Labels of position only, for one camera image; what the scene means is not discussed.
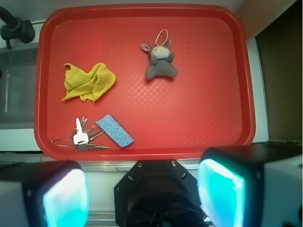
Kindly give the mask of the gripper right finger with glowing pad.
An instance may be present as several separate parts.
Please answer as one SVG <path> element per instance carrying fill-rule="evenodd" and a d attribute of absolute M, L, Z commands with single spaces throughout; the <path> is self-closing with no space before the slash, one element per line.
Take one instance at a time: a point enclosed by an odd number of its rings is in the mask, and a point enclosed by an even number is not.
<path fill-rule="evenodd" d="M 216 227 L 300 227 L 303 151 L 255 143 L 206 149 L 197 171 L 202 211 Z"/>

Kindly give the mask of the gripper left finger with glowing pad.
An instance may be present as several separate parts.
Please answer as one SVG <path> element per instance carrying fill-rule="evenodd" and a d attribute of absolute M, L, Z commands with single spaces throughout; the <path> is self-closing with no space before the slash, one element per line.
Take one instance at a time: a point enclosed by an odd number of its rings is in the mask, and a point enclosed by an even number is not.
<path fill-rule="evenodd" d="M 84 227 L 89 181 L 76 161 L 0 165 L 2 227 Z"/>

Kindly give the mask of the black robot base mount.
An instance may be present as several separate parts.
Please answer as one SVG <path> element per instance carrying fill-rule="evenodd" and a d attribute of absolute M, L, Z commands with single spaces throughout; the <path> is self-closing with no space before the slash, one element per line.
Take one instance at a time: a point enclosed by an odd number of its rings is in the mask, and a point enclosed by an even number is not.
<path fill-rule="evenodd" d="M 114 186 L 119 227 L 206 227 L 197 179 L 176 160 L 137 161 Z"/>

